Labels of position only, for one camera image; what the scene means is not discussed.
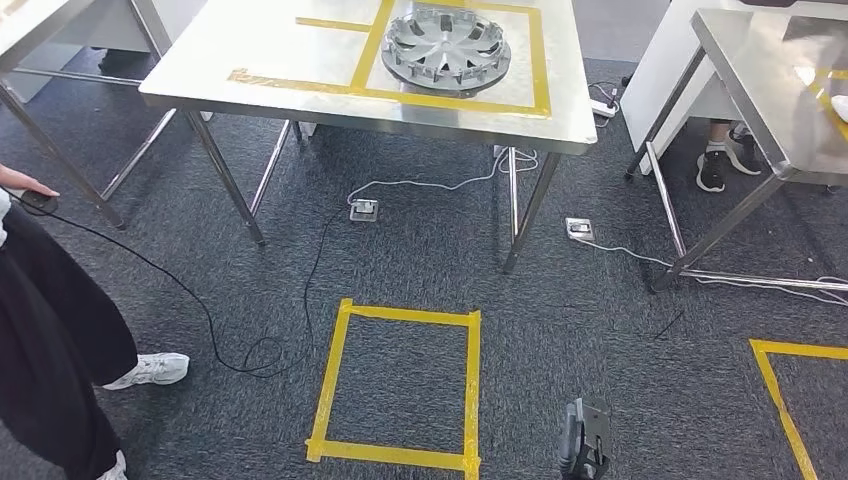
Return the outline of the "person's hand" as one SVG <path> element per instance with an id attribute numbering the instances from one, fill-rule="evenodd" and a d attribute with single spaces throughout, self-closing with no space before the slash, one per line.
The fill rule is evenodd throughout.
<path id="1" fill-rule="evenodd" d="M 58 197 L 60 195 L 59 192 L 56 192 L 38 180 L 3 164 L 0 165 L 0 184 L 2 187 L 10 190 L 34 191 L 49 197 Z"/>

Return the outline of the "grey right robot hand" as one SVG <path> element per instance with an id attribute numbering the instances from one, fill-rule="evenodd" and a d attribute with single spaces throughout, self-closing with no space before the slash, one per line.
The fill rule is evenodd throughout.
<path id="1" fill-rule="evenodd" d="M 581 397 L 566 405 L 559 445 L 563 479 L 602 479 L 611 460 L 610 408 L 600 398 Z"/>

